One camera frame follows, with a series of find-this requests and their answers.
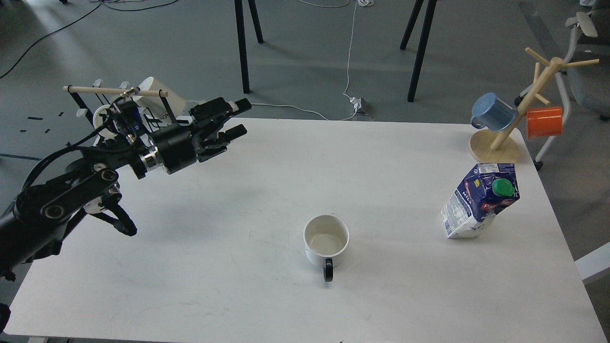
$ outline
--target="green bottle cap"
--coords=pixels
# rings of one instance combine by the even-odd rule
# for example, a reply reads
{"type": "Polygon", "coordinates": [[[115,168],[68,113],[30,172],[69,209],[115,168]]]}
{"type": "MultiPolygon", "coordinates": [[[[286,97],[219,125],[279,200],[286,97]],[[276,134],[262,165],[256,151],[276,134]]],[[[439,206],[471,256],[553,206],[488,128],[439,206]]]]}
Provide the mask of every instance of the green bottle cap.
{"type": "Polygon", "coordinates": [[[493,193],[499,197],[511,197],[515,194],[515,187],[507,179],[497,179],[492,183],[493,193]]]}

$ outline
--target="red mug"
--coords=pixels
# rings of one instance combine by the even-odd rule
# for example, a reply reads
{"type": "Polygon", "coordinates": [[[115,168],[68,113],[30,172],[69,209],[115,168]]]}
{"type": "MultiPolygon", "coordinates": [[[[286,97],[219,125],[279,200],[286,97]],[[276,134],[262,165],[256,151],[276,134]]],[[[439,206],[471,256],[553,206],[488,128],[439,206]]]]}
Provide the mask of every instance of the red mug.
{"type": "Polygon", "coordinates": [[[544,107],[527,111],[527,138],[560,135],[563,130],[561,107],[544,107]]]}

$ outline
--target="white cable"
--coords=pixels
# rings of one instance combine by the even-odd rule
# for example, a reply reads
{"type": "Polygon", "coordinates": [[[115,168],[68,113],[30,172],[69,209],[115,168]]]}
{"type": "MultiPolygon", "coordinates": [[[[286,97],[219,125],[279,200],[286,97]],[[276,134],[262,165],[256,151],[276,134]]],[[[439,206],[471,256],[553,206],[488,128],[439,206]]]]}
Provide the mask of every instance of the white cable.
{"type": "MultiPolygon", "coordinates": [[[[293,108],[293,109],[302,110],[303,112],[308,112],[308,113],[317,114],[317,115],[321,116],[321,117],[322,117],[324,120],[329,120],[329,121],[332,121],[332,119],[328,119],[328,118],[326,118],[325,116],[323,116],[323,115],[322,115],[321,113],[319,113],[319,112],[316,112],[316,111],[314,111],[314,110],[306,110],[306,109],[302,109],[302,108],[300,108],[300,107],[296,107],[296,106],[293,106],[293,105],[272,105],[272,104],[251,104],[251,105],[252,105],[252,106],[268,106],[268,107],[290,107],[290,108],[293,108]]],[[[350,116],[349,116],[349,117],[347,117],[347,118],[339,119],[339,121],[342,121],[342,120],[348,120],[348,119],[352,119],[352,118],[353,118],[355,115],[356,115],[356,112],[354,112],[354,114],[350,115],[350,116]]]]}
{"type": "Polygon", "coordinates": [[[357,2],[362,7],[375,5],[375,2],[373,0],[357,0],[357,2]]]}
{"type": "MultiPolygon", "coordinates": [[[[297,1],[302,2],[302,3],[304,3],[304,4],[308,4],[308,5],[316,6],[316,7],[324,7],[324,8],[327,8],[327,9],[328,9],[328,8],[333,9],[333,8],[338,8],[338,7],[345,7],[345,6],[347,6],[347,5],[349,5],[349,4],[350,4],[350,0],[348,0],[348,2],[346,2],[346,3],[345,3],[345,5],[340,5],[340,6],[322,6],[322,5],[316,5],[316,4],[312,4],[312,3],[309,3],[309,2],[306,2],[306,1],[303,1],[303,0],[297,0],[297,1]]],[[[358,6],[362,6],[362,7],[368,7],[368,6],[372,6],[372,5],[374,5],[374,4],[375,4],[374,0],[356,0],[356,5],[354,6],[354,15],[352,16],[352,19],[351,19],[351,37],[350,37],[350,48],[349,48],[348,53],[347,53],[347,84],[345,85],[345,90],[344,90],[344,91],[343,91],[343,93],[342,93],[342,95],[347,96],[347,98],[348,98],[348,99],[350,99],[350,101],[351,101],[353,98],[352,98],[352,97],[350,97],[350,96],[347,94],[347,90],[348,90],[348,88],[350,87],[350,59],[351,59],[351,45],[352,45],[352,43],[353,43],[353,41],[354,41],[354,27],[356,26],[356,9],[358,8],[358,6]]],[[[268,106],[268,107],[290,107],[290,108],[294,108],[294,109],[301,110],[301,111],[303,111],[303,112],[308,112],[308,113],[317,114],[317,115],[319,115],[321,118],[323,118],[324,120],[330,120],[330,119],[326,118],[324,115],[322,115],[322,114],[321,114],[321,113],[319,113],[319,112],[316,112],[316,111],[314,111],[314,110],[306,110],[306,109],[302,109],[302,108],[300,108],[300,107],[296,107],[296,106],[293,106],[293,105],[272,105],[272,104],[252,104],[252,105],[253,105],[253,106],[268,106]]],[[[353,118],[353,117],[356,115],[356,113],[357,113],[357,111],[356,111],[356,109],[354,108],[354,114],[350,115],[350,116],[349,116],[349,117],[347,117],[347,118],[339,119],[339,121],[352,119],[352,118],[353,118]]]]}
{"type": "Polygon", "coordinates": [[[303,0],[297,0],[297,1],[298,2],[302,2],[303,4],[307,4],[307,5],[311,5],[311,6],[316,6],[316,7],[322,7],[322,8],[325,8],[325,9],[338,9],[339,7],[345,7],[345,6],[350,4],[350,0],[347,0],[345,5],[339,5],[339,6],[322,6],[322,5],[312,4],[311,2],[306,2],[306,1],[303,1],[303,0]]]}
{"type": "MultiPolygon", "coordinates": [[[[324,9],[338,9],[339,7],[345,7],[350,4],[350,0],[347,0],[345,5],[338,5],[338,6],[322,6],[322,5],[312,4],[311,2],[307,2],[307,1],[303,1],[303,0],[297,0],[297,1],[302,2],[303,4],[311,5],[311,6],[322,7],[324,9]]],[[[356,0],[356,3],[362,7],[368,7],[368,6],[375,5],[374,0],[356,0]]]]}
{"type": "Polygon", "coordinates": [[[351,37],[350,37],[350,49],[347,52],[347,85],[345,85],[345,90],[343,91],[343,95],[347,96],[348,99],[351,97],[347,95],[347,88],[350,87],[350,59],[351,59],[351,44],[354,41],[354,27],[356,26],[356,9],[358,6],[354,6],[354,15],[351,19],[351,37]]]}

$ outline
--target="wooden base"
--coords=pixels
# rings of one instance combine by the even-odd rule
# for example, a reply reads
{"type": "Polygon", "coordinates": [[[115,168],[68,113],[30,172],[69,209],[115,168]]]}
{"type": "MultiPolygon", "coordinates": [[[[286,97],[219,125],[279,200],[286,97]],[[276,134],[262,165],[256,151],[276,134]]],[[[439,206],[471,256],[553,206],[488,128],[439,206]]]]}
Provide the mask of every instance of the wooden base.
{"type": "Polygon", "coordinates": [[[515,163],[519,158],[519,147],[512,138],[507,137],[499,149],[491,149],[497,135],[497,132],[487,129],[473,134],[470,138],[470,154],[481,163],[515,163]]]}

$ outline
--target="table leg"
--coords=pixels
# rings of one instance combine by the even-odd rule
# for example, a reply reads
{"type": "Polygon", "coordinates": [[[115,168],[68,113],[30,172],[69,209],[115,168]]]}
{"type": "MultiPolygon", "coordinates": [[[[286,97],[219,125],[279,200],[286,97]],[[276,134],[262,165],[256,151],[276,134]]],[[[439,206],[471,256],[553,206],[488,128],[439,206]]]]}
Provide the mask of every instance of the table leg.
{"type": "Polygon", "coordinates": [[[411,37],[411,32],[413,32],[413,27],[415,27],[415,22],[417,21],[419,12],[422,9],[422,4],[423,0],[415,0],[415,6],[413,6],[413,11],[411,12],[411,17],[409,18],[409,24],[407,24],[407,29],[404,31],[403,41],[400,42],[401,50],[405,50],[407,48],[407,43],[409,43],[409,38],[411,37]]]}
{"type": "Polygon", "coordinates": [[[254,22],[254,31],[256,32],[256,40],[259,44],[265,43],[263,40],[263,32],[260,29],[259,12],[256,10],[256,2],[254,0],[248,0],[250,6],[250,14],[252,14],[252,22],[254,22]]]}
{"type": "Polygon", "coordinates": [[[423,20],[422,36],[420,38],[419,46],[417,47],[415,66],[413,67],[413,75],[411,76],[411,84],[409,85],[409,94],[407,96],[407,101],[410,103],[415,99],[415,91],[417,90],[417,82],[419,81],[419,75],[422,71],[423,56],[426,54],[426,45],[428,44],[428,36],[430,35],[430,28],[432,27],[432,18],[434,17],[436,1],[437,0],[428,0],[428,8],[426,9],[426,16],[423,20]]]}
{"type": "Polygon", "coordinates": [[[30,337],[27,343],[46,343],[49,339],[47,337],[30,337]]]}
{"type": "Polygon", "coordinates": [[[243,93],[250,93],[250,80],[248,77],[248,56],[246,55],[246,31],[243,24],[242,0],[235,0],[235,21],[237,22],[237,42],[239,44],[239,61],[242,67],[243,93]]]}

